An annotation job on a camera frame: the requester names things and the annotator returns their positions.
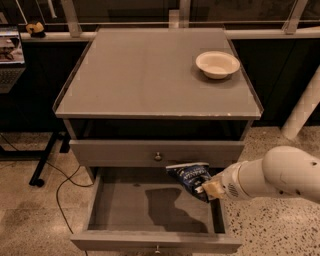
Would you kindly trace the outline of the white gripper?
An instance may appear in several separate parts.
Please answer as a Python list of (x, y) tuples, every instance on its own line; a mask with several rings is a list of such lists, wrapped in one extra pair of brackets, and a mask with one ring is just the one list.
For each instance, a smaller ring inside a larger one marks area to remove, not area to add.
[(240, 184), (240, 170), (247, 161), (238, 162), (225, 168), (218, 175), (202, 184), (204, 191), (210, 201), (222, 199), (224, 195), (232, 200), (249, 200), (250, 196)]

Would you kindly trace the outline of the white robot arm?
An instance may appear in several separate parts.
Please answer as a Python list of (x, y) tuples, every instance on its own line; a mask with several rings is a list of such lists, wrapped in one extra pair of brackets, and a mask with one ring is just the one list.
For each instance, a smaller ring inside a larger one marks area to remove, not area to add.
[(290, 146), (230, 165), (202, 184), (210, 199), (303, 198), (320, 203), (320, 160)]

